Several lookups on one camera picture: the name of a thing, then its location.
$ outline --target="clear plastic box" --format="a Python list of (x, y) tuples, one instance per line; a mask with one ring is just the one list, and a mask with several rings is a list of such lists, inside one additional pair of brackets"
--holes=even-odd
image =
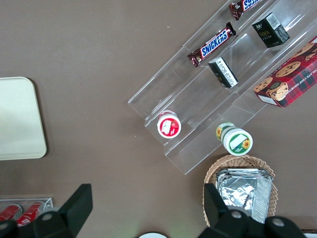
[(1, 199), (0, 200), (0, 212), (3, 211), (10, 204), (18, 204), (25, 212), (33, 202), (44, 202), (44, 211), (50, 211), (53, 208), (53, 202), (51, 198), (30, 198), (30, 199)]

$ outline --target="round container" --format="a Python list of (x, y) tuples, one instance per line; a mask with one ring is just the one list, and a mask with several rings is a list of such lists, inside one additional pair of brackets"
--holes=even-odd
[(175, 112), (164, 110), (158, 119), (158, 132), (167, 139), (176, 137), (181, 130), (181, 123)]
[(20, 216), (16, 222), (18, 227), (25, 226), (34, 221), (44, 211), (45, 203), (42, 201), (33, 202), (32, 205)]
[(22, 208), (18, 204), (12, 203), (0, 212), (0, 221), (16, 220), (21, 215)]
[(218, 126), (216, 136), (222, 142), (224, 148), (235, 156), (247, 154), (253, 145), (252, 136), (230, 122)]

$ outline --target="silver foil bag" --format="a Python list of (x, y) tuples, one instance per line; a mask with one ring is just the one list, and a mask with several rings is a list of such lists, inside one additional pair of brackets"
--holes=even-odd
[(257, 222), (264, 223), (272, 181), (266, 170), (225, 169), (216, 176), (216, 188), (229, 208), (243, 210)]

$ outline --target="red and white container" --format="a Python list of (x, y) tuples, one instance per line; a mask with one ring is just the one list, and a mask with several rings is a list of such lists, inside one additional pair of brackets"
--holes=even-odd
[(34, 221), (39, 215), (41, 215), (41, 213), (44, 210), (44, 206), (45, 206), (44, 202), (41, 202), (41, 201), (34, 202), (26, 210), (26, 212), (23, 213), (22, 216), (20, 216), (16, 220), (18, 227), (25, 226), (31, 223), (32, 221)]
[(22, 208), (18, 204), (10, 204), (0, 212), (0, 221), (16, 220), (22, 214)]
[(158, 119), (158, 132), (167, 139), (176, 137), (182, 126), (175, 112), (164, 110), (160, 113)]

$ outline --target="green label jar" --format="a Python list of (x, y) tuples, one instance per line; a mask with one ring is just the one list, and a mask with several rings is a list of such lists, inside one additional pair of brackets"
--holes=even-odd
[(230, 122), (218, 126), (216, 135), (223, 143), (224, 148), (235, 156), (247, 154), (253, 145), (252, 136), (245, 130), (235, 127)]

